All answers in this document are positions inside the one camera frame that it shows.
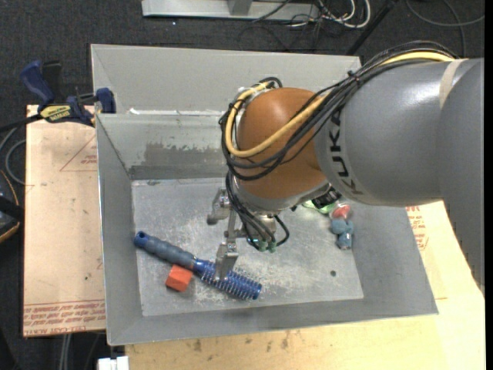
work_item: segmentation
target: small toy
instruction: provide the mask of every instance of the small toy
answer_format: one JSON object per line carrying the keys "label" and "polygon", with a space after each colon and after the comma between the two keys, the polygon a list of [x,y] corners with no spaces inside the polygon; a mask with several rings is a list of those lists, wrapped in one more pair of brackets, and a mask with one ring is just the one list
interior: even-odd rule
{"label": "small toy", "polygon": [[351,207],[349,204],[339,203],[330,214],[330,231],[337,234],[336,244],[341,250],[349,250],[353,245],[353,221],[349,220]]}

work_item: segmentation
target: black carpet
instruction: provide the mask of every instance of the black carpet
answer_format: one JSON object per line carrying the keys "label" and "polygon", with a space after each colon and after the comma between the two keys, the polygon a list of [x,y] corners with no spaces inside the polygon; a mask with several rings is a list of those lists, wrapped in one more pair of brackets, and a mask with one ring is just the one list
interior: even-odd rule
{"label": "black carpet", "polygon": [[[252,24],[228,19],[143,18],[141,1],[0,0],[0,126],[23,118],[25,106],[39,101],[18,77],[34,59],[62,62],[64,93],[73,94],[76,86],[81,93],[91,92],[89,46],[93,43],[343,55],[361,34],[361,30],[348,31],[336,24],[326,24],[316,32],[312,25],[287,28],[270,21]],[[386,1],[370,0],[372,12]],[[436,22],[455,23],[456,17],[468,22],[485,12],[485,0],[408,0],[408,4]],[[366,60],[383,49],[416,39],[440,42],[460,56],[482,57],[485,21],[462,29],[432,25],[411,13],[406,0],[400,0],[357,55]],[[2,167],[6,149],[24,137],[25,130],[20,129],[9,140],[0,154]],[[23,150],[12,157],[18,177],[24,175],[24,157]],[[23,187],[16,184],[15,189],[23,204]],[[0,370],[55,369],[62,337],[22,337],[22,248],[22,229],[0,244]],[[111,354],[104,336],[74,335],[69,368],[84,367],[94,341],[95,358]]]}

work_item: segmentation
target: metal bracket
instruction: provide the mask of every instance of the metal bracket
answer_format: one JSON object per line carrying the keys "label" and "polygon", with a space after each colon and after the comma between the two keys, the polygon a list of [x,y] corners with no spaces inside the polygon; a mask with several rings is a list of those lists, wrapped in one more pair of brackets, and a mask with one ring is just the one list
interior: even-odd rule
{"label": "metal bracket", "polygon": [[236,212],[230,210],[230,220],[228,221],[228,230],[224,232],[226,238],[217,250],[216,253],[216,272],[214,279],[223,280],[228,275],[228,272],[233,270],[236,259],[240,256],[236,250],[236,238],[238,232],[235,230]]}

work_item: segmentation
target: brush handle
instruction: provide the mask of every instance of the brush handle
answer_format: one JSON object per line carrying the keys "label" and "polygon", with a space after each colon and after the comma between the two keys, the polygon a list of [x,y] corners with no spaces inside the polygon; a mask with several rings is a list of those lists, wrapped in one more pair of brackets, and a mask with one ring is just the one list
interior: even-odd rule
{"label": "brush handle", "polygon": [[193,270],[196,258],[187,251],[184,251],[176,245],[167,241],[160,240],[157,237],[149,236],[147,233],[140,231],[133,239],[133,243],[140,248],[145,249],[150,254],[155,254],[164,261],[171,264],[178,264],[189,270]]}

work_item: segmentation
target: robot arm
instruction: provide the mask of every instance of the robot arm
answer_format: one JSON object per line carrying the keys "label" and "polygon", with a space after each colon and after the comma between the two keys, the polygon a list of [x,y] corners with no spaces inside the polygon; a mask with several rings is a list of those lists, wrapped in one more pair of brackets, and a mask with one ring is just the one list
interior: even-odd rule
{"label": "robot arm", "polygon": [[318,93],[276,79],[242,91],[220,122],[236,237],[273,251],[280,212],[334,188],[374,205],[443,199],[484,284],[483,65],[416,42]]}

